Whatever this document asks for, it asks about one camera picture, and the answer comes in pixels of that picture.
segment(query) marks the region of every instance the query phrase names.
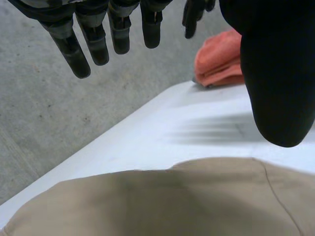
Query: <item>concrete floor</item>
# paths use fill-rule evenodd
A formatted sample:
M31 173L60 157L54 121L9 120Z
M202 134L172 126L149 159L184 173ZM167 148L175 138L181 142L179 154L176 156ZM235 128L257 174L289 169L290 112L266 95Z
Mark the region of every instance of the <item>concrete floor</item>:
M185 0L163 12L161 44L145 48L139 9L132 16L130 51L93 65L77 24L74 31L91 65L89 78L71 72L50 35L0 0L0 204L44 175L166 88L193 76L197 50L227 29L217 8L191 40L181 26Z

